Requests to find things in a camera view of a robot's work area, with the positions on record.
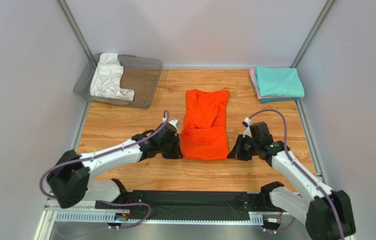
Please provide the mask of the orange t shirt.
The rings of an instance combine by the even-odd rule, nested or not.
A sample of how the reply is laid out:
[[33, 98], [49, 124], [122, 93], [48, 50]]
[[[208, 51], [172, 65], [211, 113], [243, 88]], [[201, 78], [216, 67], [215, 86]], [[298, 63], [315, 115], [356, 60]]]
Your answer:
[[227, 158], [229, 144], [226, 132], [227, 90], [186, 92], [186, 114], [180, 134], [185, 158], [217, 161]]

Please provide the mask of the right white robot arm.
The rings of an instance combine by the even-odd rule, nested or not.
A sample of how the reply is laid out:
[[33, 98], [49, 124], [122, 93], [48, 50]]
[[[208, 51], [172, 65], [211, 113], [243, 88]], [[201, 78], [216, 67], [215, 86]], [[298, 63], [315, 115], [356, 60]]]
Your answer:
[[283, 141], [274, 141], [265, 122], [244, 120], [245, 132], [238, 135], [229, 159], [250, 161], [258, 156], [281, 173], [297, 190], [275, 181], [260, 190], [259, 204], [280, 208], [301, 222], [313, 240], [340, 240], [356, 233], [349, 195], [335, 191], [307, 170]]

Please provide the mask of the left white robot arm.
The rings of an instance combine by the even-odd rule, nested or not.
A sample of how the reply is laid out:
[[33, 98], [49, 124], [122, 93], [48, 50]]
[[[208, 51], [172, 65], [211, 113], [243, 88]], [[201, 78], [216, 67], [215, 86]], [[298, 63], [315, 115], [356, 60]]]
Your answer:
[[91, 153], [66, 151], [41, 177], [46, 181], [62, 209], [79, 202], [116, 200], [123, 192], [115, 180], [95, 180], [98, 175], [117, 167], [137, 163], [162, 155], [165, 159], [181, 159], [180, 135], [170, 123], [162, 123], [156, 130], [136, 134], [125, 142]]

